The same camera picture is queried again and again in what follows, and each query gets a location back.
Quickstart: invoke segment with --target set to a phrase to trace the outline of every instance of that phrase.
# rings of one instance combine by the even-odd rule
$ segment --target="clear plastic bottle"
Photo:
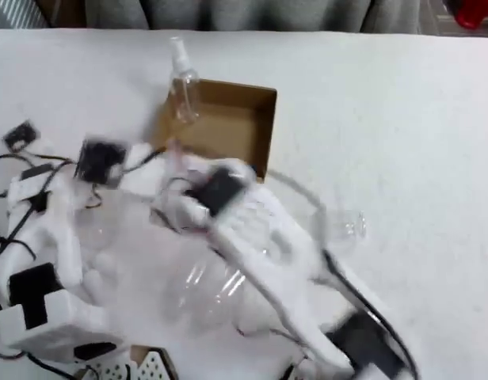
[[[172,78],[170,92],[176,117],[186,124],[194,123],[200,116],[200,79],[193,69],[180,37],[170,39],[172,48]]]

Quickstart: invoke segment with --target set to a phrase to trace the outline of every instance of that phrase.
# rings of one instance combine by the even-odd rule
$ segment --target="white robotic hand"
[[[70,288],[82,281],[80,244],[74,232],[74,213],[81,204],[81,197],[75,194],[73,181],[65,173],[58,173],[46,191],[40,194],[51,171],[51,165],[41,165],[12,179],[8,193],[9,231],[16,227],[37,197],[44,196],[45,199],[40,201],[44,204],[37,210],[40,212],[34,212],[29,217],[16,240],[24,242],[33,253],[41,252],[48,239],[53,240],[56,244],[55,268],[59,281]],[[0,297],[5,303],[10,301],[8,282],[11,275],[26,269],[34,261],[26,245],[8,244],[0,256]]]
[[[284,327],[325,376],[344,378],[353,374],[356,364],[361,372],[379,362],[387,378],[397,378],[405,369],[418,378],[400,338],[363,301],[362,287],[357,291],[348,280],[343,281],[344,272],[338,272],[334,283],[341,285],[339,290],[351,303],[357,298],[354,305],[363,311],[352,314],[332,332],[320,329],[305,301],[307,285],[324,275],[330,278],[329,269],[334,270],[330,268],[333,262],[328,261],[331,257],[267,188],[255,182],[246,164],[173,153],[177,155],[174,160],[162,161],[166,169],[154,204],[177,231],[202,229],[208,233],[218,252],[271,303]],[[175,164],[173,168],[168,168],[169,160]],[[391,348],[389,335],[404,356]]]
[[[73,292],[82,282],[74,213],[89,197],[89,185],[75,181],[72,173],[53,173],[50,165],[13,179],[9,231],[32,205],[37,209],[15,237],[23,244],[10,242],[0,256],[0,337],[7,347],[60,363],[86,362],[126,348],[112,331],[106,310]],[[35,255],[49,241],[55,243],[54,262],[37,264]]]

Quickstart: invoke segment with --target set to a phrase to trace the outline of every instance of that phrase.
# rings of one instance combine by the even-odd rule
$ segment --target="red object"
[[[488,0],[464,0],[456,20],[466,29],[477,29],[483,19],[488,17]]]

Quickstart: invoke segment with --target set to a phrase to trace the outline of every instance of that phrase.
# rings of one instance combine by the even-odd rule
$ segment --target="bottle cap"
[[[180,73],[190,70],[191,63],[189,62],[188,53],[186,52],[182,37],[170,38],[170,46],[172,49],[173,69]]]

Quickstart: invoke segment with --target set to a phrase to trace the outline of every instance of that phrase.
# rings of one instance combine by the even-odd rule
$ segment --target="white fabric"
[[[166,95],[173,34],[0,31],[0,137],[29,118],[73,157],[89,131],[143,137]],[[183,34],[203,78],[278,90],[269,167],[329,207],[364,210],[368,240],[347,261],[417,337],[425,378],[488,378],[488,40]],[[6,165],[0,174],[17,172]],[[5,214],[0,201],[0,231]],[[288,361],[280,338],[177,339],[152,312],[142,318],[126,333],[169,342],[183,380],[276,378]]]

